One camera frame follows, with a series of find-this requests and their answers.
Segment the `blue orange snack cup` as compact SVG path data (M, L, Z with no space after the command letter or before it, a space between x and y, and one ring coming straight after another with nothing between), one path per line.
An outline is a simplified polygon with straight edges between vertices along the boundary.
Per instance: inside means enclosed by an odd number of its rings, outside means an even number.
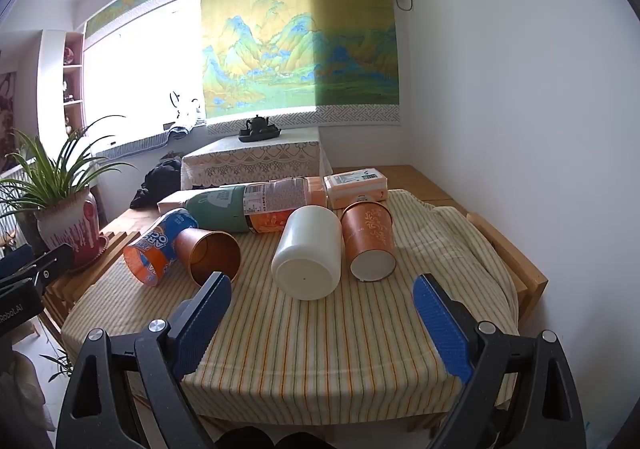
M141 283L157 287L167 267L177 258L179 233L196 227L196 219L183 208L158 217L136 241L125 247L124 260L128 269Z

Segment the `brown paper cup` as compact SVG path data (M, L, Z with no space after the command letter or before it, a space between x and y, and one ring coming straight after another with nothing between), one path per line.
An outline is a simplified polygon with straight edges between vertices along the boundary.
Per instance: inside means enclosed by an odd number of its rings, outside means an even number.
M203 285L212 273L223 273L233 280L240 270L239 243L225 231L186 228L177 235L175 251L198 285Z

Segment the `orange paper cup white base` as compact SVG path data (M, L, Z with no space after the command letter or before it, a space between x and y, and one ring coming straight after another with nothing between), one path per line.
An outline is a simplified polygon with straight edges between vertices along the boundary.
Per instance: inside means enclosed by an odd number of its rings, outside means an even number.
M393 216L382 203L357 201L341 217L345 255L352 276L375 282L396 268Z

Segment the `white plastic cup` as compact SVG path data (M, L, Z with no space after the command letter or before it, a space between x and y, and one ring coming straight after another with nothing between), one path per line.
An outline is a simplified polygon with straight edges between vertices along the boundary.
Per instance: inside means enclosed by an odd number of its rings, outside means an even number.
M342 229L323 206L302 206L286 222L271 263L278 288L292 299L317 301L337 287L342 270Z

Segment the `black device at left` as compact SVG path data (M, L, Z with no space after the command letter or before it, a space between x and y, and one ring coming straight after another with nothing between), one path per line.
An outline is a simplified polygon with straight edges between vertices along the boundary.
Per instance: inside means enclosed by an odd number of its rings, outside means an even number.
M47 286L74 265L74 250L64 243L39 257L24 244L1 260L0 335L5 336L43 312Z

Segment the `potted spider plant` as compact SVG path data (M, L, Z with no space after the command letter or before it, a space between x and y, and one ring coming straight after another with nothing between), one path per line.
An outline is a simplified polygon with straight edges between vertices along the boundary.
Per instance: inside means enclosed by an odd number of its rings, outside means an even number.
M54 158L47 154L39 137L15 130L23 149L10 152L8 157L23 175L1 180L1 216L34 215L39 235L49 249L62 244L72 248L73 271L92 264L106 247L91 186L100 175L118 172L126 165L92 153L101 139L88 142L86 136L101 122L96 119L73 131Z

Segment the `white flat box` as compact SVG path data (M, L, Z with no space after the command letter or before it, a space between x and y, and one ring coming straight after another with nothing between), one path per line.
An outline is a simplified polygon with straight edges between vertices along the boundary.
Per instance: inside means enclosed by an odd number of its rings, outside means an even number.
M157 203L158 213L160 213L160 215L164 215L174 209L184 208L186 206L186 202L197 195L201 195L203 192L204 189L175 191L173 194L163 198Z

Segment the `black bag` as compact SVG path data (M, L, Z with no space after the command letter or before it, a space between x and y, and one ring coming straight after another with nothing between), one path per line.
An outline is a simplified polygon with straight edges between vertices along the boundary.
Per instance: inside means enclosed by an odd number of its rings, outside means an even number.
M163 198L180 189L181 159L163 159L147 172L129 207L133 210L157 206Z

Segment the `green orange labelled bottle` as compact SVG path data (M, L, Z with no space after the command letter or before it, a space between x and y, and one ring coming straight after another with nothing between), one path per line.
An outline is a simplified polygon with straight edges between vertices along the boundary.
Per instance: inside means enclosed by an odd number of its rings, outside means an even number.
M327 204L321 177L292 177L203 190L184 207L202 229L271 233L282 231L302 206Z

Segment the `orange white tissue box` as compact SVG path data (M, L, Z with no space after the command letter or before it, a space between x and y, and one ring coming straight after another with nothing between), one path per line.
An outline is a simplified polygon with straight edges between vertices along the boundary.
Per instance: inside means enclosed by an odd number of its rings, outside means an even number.
M345 209L356 201L382 202L388 194L387 177L375 168L326 176L324 186L334 210Z

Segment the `patterned cloth covered cabinet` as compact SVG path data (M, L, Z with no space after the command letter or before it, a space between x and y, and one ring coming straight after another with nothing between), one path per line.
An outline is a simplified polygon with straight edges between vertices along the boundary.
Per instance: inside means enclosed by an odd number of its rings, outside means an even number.
M318 128L294 128L255 143L224 137L186 154L181 162L181 189L332 173Z

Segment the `black teapot on tray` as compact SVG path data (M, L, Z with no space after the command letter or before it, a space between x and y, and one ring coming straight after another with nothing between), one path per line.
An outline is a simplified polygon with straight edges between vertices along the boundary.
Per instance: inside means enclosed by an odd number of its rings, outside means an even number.
M263 140L277 138L280 134L280 128L276 124L270 123L268 117L261 117L256 114L254 118L246 120L244 128L239 130L239 141L241 143L262 142Z

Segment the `green landscape roller blind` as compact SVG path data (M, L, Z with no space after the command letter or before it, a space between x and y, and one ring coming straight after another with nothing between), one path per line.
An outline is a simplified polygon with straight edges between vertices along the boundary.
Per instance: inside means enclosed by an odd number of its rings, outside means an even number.
M400 120L392 0L201 0L209 121Z

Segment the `white wall shelf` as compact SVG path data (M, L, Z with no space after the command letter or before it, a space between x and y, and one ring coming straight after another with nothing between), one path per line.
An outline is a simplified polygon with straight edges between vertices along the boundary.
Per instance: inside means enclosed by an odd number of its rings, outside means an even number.
M43 30L37 68L37 130L50 157L85 126L82 32Z

